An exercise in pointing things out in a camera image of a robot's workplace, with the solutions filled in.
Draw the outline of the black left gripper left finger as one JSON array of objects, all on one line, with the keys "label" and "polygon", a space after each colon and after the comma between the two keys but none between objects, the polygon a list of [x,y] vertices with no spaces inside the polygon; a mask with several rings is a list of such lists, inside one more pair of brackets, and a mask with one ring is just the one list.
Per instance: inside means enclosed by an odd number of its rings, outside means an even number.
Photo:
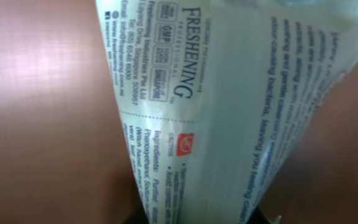
[{"label": "black left gripper left finger", "polygon": [[144,212],[142,201],[136,184],[130,186],[131,203],[134,206],[131,213],[121,222],[122,224],[149,224]]}]

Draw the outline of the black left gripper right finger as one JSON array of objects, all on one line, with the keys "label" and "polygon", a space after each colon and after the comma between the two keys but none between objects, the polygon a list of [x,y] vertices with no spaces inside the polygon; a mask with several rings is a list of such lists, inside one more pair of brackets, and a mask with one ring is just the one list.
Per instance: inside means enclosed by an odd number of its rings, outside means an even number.
[{"label": "black left gripper right finger", "polygon": [[269,220],[259,209],[256,207],[246,224],[275,224],[275,221]]}]

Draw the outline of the teal snack packet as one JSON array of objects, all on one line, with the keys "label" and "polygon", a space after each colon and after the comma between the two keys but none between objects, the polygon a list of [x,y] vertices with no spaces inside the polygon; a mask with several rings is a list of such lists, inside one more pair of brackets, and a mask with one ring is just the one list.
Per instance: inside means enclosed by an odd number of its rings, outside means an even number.
[{"label": "teal snack packet", "polygon": [[149,223],[247,223],[358,62],[358,1],[97,0]]}]

